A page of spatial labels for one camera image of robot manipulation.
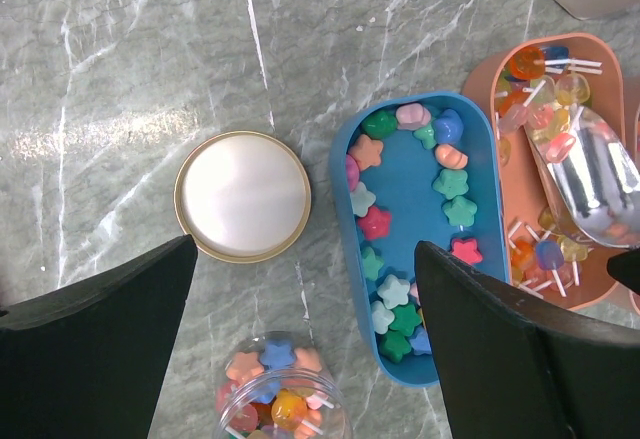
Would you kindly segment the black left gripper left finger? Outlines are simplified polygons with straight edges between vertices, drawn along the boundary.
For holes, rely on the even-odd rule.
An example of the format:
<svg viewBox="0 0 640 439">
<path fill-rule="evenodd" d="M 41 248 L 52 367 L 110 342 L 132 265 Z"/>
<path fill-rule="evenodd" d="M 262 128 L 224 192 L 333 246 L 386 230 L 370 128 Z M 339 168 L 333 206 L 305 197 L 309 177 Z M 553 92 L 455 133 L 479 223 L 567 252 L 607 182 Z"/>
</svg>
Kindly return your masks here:
<svg viewBox="0 0 640 439">
<path fill-rule="evenodd" d="M 147 437 L 197 256 L 176 237 L 2 308 L 2 437 Z"/>
</svg>

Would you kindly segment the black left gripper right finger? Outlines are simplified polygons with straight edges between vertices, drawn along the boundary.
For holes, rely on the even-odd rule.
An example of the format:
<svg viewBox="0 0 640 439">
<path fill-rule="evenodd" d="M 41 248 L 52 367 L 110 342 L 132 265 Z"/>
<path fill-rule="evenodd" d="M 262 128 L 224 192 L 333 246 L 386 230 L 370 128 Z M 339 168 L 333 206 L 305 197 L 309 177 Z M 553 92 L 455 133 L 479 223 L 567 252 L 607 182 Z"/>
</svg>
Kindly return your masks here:
<svg viewBox="0 0 640 439">
<path fill-rule="evenodd" d="M 431 242 L 414 259 L 453 437 L 638 437 L 638 330 L 554 306 Z"/>
</svg>

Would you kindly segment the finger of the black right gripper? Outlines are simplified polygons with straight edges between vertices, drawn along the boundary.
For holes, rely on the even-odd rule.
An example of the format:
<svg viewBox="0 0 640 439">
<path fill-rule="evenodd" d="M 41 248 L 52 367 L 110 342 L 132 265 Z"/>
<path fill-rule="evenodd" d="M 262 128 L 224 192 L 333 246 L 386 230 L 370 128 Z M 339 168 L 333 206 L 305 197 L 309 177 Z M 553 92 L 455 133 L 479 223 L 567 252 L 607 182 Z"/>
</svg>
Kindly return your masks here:
<svg viewBox="0 0 640 439">
<path fill-rule="evenodd" d="M 640 293 L 640 249 L 628 250 L 609 258 L 607 272 L 634 293 Z"/>
</svg>

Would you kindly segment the silver metal scoop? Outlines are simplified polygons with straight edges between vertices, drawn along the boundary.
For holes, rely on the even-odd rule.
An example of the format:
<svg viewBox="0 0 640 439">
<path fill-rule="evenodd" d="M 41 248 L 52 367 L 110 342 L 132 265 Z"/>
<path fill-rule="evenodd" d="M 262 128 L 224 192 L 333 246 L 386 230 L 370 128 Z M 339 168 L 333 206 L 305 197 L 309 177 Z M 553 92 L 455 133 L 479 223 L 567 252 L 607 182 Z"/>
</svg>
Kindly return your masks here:
<svg viewBox="0 0 640 439">
<path fill-rule="evenodd" d="M 566 124 L 525 132 L 560 233 L 579 244 L 637 249 L 639 172 L 612 127 L 573 105 Z"/>
</svg>

